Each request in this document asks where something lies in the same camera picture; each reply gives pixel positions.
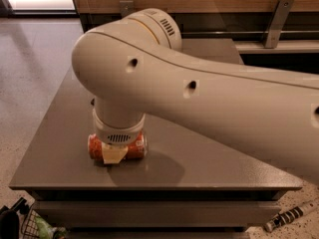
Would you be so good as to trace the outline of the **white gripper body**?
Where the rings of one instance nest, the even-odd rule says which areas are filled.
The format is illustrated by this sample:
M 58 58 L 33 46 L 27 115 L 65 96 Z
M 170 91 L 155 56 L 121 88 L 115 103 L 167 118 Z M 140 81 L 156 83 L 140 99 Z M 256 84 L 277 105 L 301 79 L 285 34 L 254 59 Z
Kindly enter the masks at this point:
M 146 115 L 131 126 L 114 127 L 103 122 L 93 111 L 94 132 L 97 137 L 104 143 L 112 145 L 127 145 L 134 142 L 139 133 L 142 131 Z

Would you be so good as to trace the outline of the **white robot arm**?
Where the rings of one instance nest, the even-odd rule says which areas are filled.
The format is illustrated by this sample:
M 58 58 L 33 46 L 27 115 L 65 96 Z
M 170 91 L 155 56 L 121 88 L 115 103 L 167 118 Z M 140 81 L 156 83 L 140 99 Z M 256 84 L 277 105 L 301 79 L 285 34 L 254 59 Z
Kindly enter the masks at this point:
M 319 183 L 315 75 L 187 55 L 178 25 L 156 8 L 87 31 L 72 67 L 95 97 L 105 143 L 132 142 L 153 115 Z

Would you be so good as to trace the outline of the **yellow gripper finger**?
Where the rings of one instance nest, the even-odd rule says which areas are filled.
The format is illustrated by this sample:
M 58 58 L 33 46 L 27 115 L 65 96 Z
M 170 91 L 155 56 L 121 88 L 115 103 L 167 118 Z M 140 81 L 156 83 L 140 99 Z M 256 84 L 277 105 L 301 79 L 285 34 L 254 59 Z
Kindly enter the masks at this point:
M 104 164 L 118 164 L 126 156 L 126 145 L 112 145 L 102 143 L 102 157 Z

